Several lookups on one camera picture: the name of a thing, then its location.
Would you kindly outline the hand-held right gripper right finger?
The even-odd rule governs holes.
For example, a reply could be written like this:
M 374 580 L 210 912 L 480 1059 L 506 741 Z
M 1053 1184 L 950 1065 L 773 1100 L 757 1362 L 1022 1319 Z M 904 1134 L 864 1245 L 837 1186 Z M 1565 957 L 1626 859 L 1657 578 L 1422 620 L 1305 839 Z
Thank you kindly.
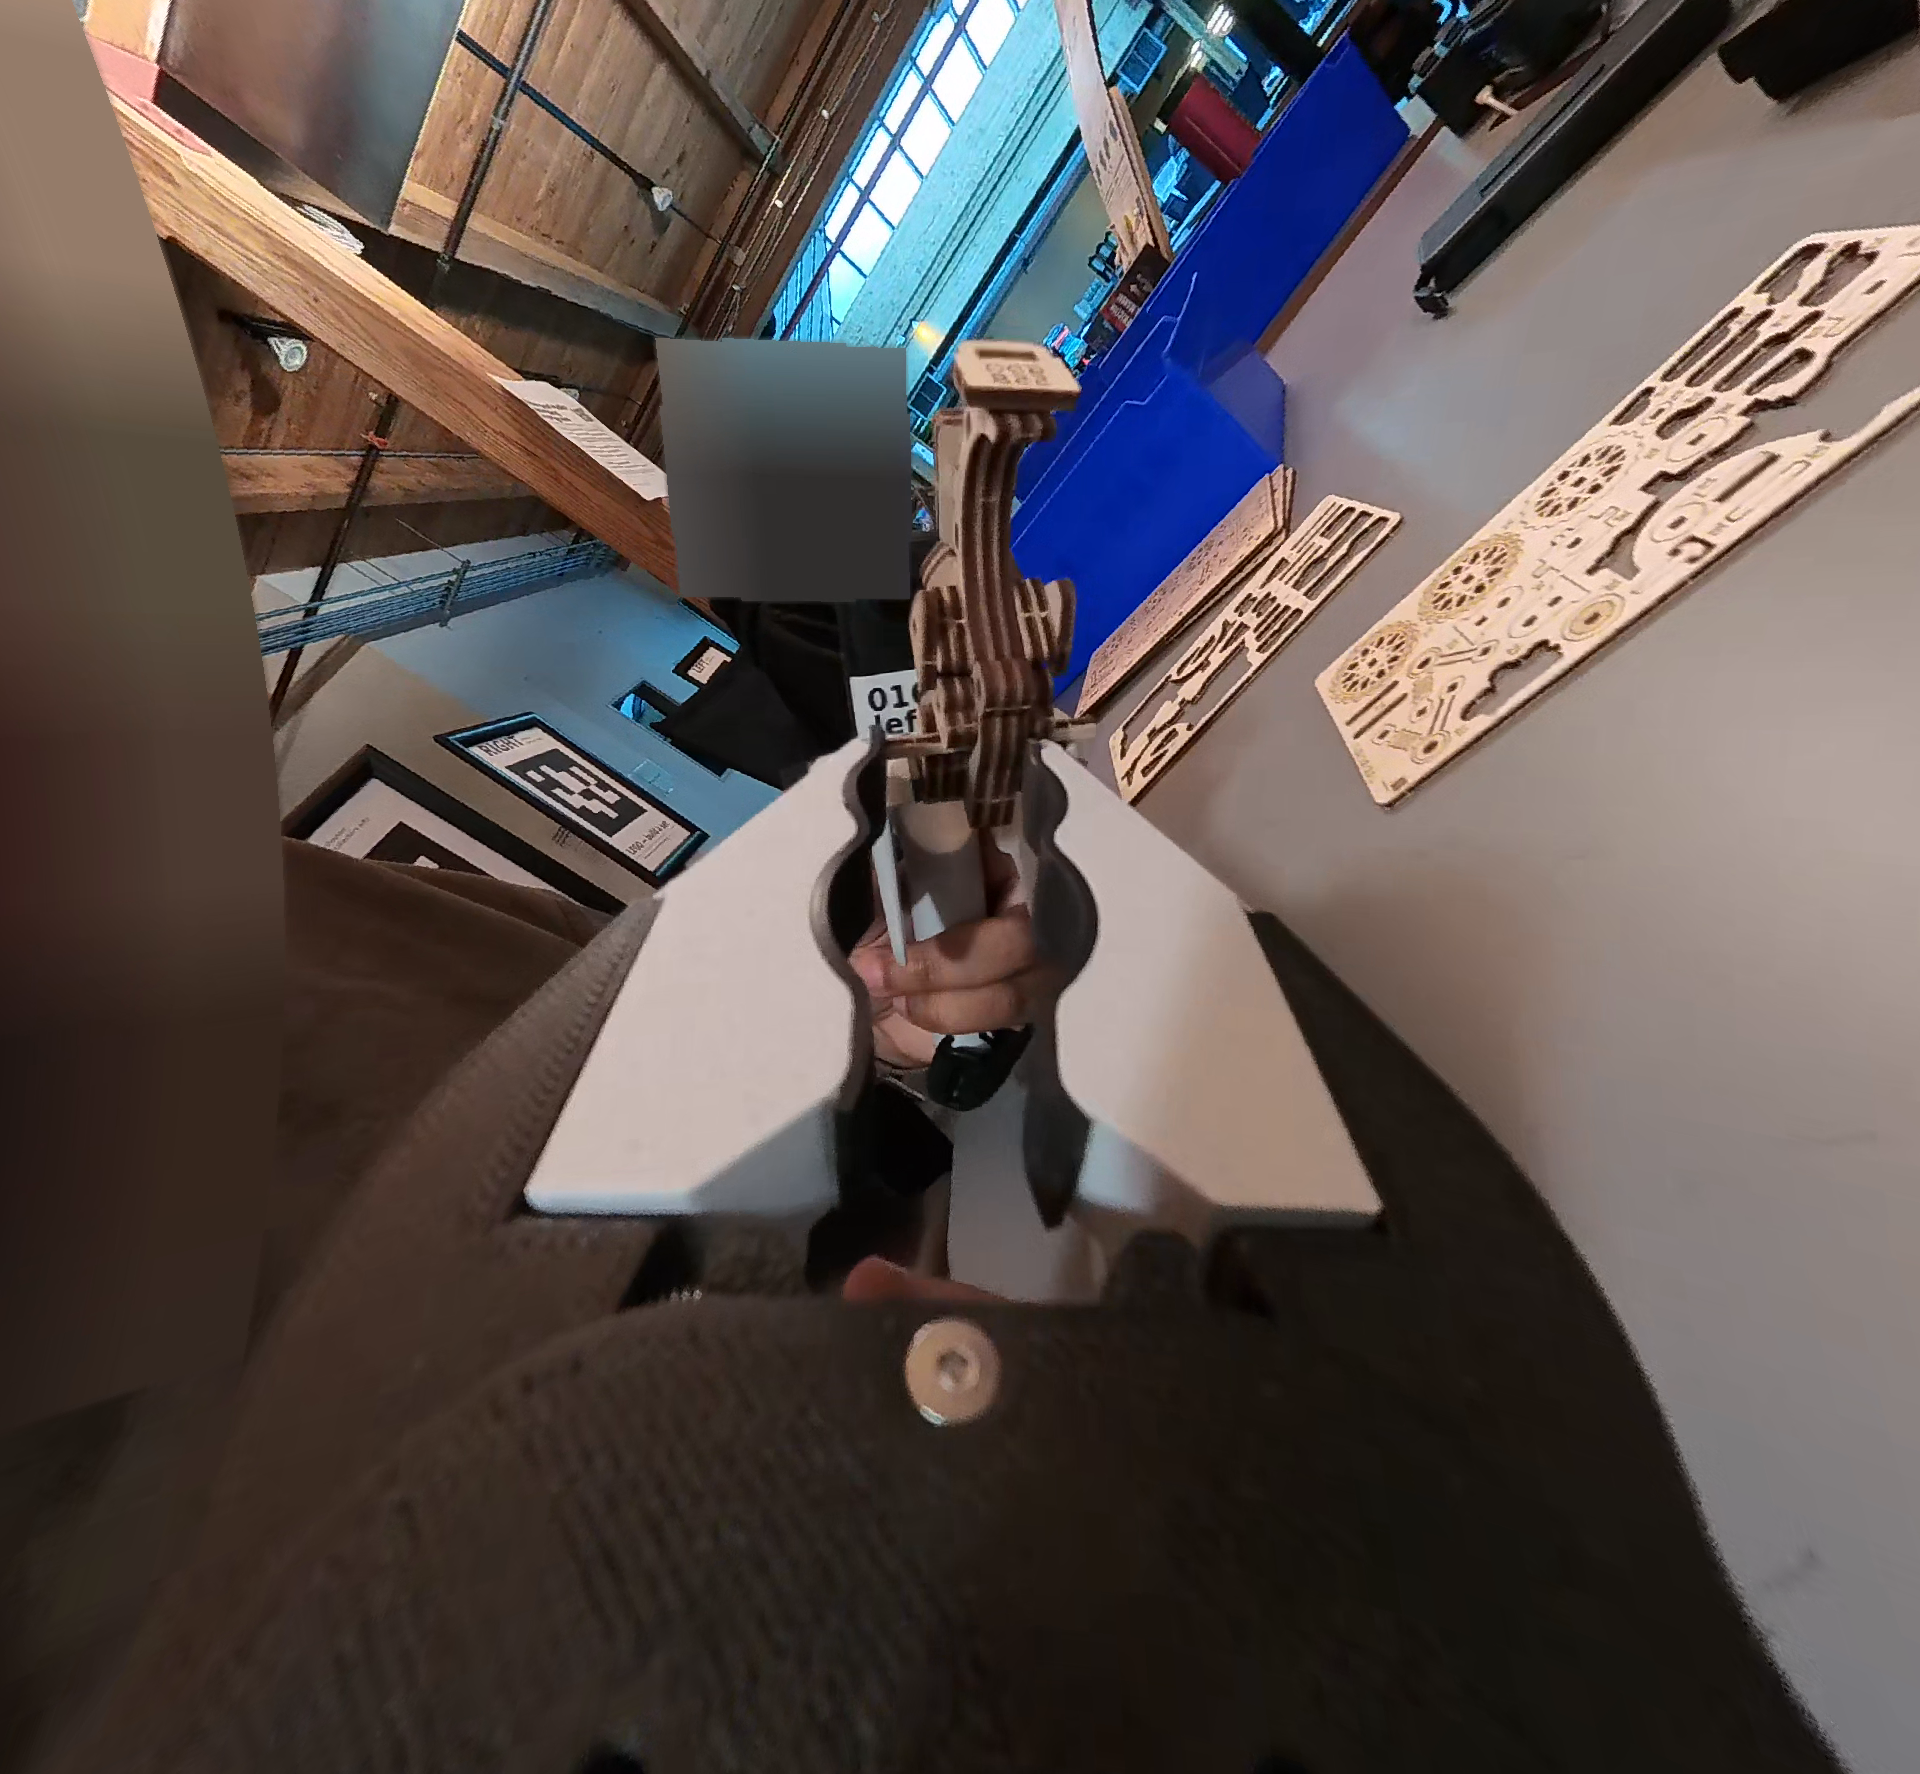
M 1027 762 L 1022 829 L 1057 980 L 1022 1081 L 1042 1225 L 1373 1223 L 1379 1196 L 1239 899 L 1062 747 Z

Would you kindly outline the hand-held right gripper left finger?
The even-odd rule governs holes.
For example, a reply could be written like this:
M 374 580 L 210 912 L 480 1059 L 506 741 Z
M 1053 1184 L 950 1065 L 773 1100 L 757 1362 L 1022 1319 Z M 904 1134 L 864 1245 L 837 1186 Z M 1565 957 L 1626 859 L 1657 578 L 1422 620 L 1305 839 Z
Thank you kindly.
M 871 1077 L 846 944 L 871 920 L 875 736 L 804 778 L 658 897 L 523 1186 L 538 1215 L 815 1219 Z

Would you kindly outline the wooden model assembly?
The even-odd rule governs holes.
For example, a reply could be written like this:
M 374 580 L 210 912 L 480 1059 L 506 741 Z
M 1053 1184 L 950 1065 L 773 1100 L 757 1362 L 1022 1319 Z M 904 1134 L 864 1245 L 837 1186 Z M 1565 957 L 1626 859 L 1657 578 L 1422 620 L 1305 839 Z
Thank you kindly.
M 1012 518 L 1021 456 L 1053 438 L 1080 383 L 1049 347 L 970 342 L 958 409 L 936 422 L 938 544 L 908 612 L 918 721 L 899 743 L 919 801 L 957 801 L 981 833 L 1010 828 L 1033 743 L 1071 724 L 1053 686 L 1071 657 L 1075 594 L 1021 574 Z

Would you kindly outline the person's left hand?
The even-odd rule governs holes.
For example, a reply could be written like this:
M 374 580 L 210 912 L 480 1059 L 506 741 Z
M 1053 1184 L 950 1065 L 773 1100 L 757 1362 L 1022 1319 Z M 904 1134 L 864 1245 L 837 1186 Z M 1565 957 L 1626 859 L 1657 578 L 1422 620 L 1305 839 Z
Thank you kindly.
M 894 955 L 881 930 L 849 965 L 867 988 L 881 1066 L 929 1066 L 942 1038 L 1025 1028 L 1055 989 L 1025 904 L 948 928 Z

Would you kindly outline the person's olive clothing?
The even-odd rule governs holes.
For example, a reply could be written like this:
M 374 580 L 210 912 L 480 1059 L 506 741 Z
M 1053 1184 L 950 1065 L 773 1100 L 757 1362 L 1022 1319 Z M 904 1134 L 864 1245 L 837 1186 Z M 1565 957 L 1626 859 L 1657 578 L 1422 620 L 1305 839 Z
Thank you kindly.
M 489 874 L 282 840 L 284 1055 L 255 1326 L 301 1284 L 367 1173 L 448 1080 L 601 934 L 609 916 Z

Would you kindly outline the framed black-white picture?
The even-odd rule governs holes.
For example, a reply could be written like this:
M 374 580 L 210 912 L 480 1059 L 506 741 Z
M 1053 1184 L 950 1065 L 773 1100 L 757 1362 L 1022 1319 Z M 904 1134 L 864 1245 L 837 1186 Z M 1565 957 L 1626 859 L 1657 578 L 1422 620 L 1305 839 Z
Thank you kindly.
M 549 892 L 598 913 L 623 899 L 566 866 L 480 809 L 362 747 L 282 819 L 287 840 L 389 866 L 482 874 L 521 890 Z
M 441 731 L 435 743 L 651 890 L 683 872 L 707 845 L 707 829 L 533 711 Z

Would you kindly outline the large blue plastic bin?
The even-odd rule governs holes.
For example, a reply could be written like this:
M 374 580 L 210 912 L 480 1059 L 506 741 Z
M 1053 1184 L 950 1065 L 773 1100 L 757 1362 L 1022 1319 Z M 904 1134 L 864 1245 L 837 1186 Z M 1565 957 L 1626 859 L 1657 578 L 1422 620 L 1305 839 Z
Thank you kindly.
M 1019 473 L 1021 572 L 1075 586 L 1065 694 L 1091 654 L 1286 456 L 1264 340 L 1408 128 L 1354 39 L 1324 56 Z

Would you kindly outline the plain wooden parts sheet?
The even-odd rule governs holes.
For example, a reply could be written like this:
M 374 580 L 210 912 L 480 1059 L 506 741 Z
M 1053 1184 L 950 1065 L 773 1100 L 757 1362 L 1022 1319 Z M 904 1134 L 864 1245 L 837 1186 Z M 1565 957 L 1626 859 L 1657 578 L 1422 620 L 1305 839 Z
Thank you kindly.
M 1091 654 L 1075 717 L 1091 717 L 1138 666 L 1211 605 L 1291 528 L 1298 475 L 1277 466 L 1156 586 Z

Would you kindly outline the wooden parts sheet with gears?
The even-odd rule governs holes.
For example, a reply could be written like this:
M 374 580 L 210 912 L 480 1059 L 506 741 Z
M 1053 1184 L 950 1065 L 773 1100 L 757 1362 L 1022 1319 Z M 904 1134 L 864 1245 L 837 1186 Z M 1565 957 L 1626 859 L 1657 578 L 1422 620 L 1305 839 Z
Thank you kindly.
M 1915 417 L 1762 439 L 1915 297 L 1918 228 L 1814 234 L 1573 441 L 1315 686 L 1377 805 L 1523 705 Z

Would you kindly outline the emptied wooden parts sheet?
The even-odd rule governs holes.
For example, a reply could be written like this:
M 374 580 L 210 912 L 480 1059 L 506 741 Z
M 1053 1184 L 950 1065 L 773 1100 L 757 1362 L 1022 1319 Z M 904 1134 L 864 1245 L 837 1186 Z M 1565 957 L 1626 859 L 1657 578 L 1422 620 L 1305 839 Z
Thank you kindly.
M 1226 705 L 1305 629 L 1398 529 L 1400 516 L 1348 496 L 1322 498 L 1277 546 L 1229 580 L 1181 640 L 1164 675 L 1110 737 L 1117 793 L 1138 801 Z

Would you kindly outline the printed wooden board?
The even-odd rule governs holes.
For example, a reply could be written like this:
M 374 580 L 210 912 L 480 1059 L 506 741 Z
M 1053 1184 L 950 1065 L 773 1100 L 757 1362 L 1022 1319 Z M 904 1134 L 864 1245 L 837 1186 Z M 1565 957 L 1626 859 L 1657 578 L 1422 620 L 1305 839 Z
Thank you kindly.
M 1171 265 L 1171 242 L 1153 195 L 1137 127 L 1102 66 L 1091 0 L 1050 0 L 1068 90 L 1091 183 L 1117 240 L 1122 278 L 1144 289 Z

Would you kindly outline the wooden ceiling beam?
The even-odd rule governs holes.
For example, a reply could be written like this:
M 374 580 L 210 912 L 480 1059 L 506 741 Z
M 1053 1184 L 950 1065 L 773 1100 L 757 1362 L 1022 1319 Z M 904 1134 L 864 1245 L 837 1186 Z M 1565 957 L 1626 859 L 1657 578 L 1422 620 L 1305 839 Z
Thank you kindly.
M 292 320 L 619 556 L 678 586 L 667 500 L 640 498 L 561 439 L 496 385 L 520 378 L 504 364 L 164 115 L 152 102 L 152 61 L 101 39 L 89 47 L 160 240 Z

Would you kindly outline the red object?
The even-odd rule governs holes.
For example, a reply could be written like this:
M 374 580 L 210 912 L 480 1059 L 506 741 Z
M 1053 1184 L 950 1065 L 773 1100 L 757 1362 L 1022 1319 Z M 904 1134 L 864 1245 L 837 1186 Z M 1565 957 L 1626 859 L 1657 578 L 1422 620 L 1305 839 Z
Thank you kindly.
M 1164 113 L 1171 139 L 1214 179 L 1239 179 L 1262 146 L 1262 131 L 1207 78 L 1191 78 Z

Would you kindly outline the black flat device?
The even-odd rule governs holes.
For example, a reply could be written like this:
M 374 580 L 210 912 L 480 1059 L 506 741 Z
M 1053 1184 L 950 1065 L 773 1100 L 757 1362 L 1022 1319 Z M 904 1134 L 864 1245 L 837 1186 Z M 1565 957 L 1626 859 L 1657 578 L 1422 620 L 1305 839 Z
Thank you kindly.
M 1414 305 L 1434 319 L 1504 242 L 1722 33 L 1731 0 L 1646 0 L 1427 227 Z

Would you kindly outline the black box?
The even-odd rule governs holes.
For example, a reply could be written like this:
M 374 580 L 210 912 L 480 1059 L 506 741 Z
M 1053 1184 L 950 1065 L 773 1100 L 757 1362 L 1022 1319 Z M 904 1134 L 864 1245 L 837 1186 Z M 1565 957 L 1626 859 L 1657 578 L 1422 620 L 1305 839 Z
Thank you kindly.
M 1383 90 L 1455 136 L 1511 120 L 1605 39 L 1614 0 L 1365 0 L 1351 35 Z

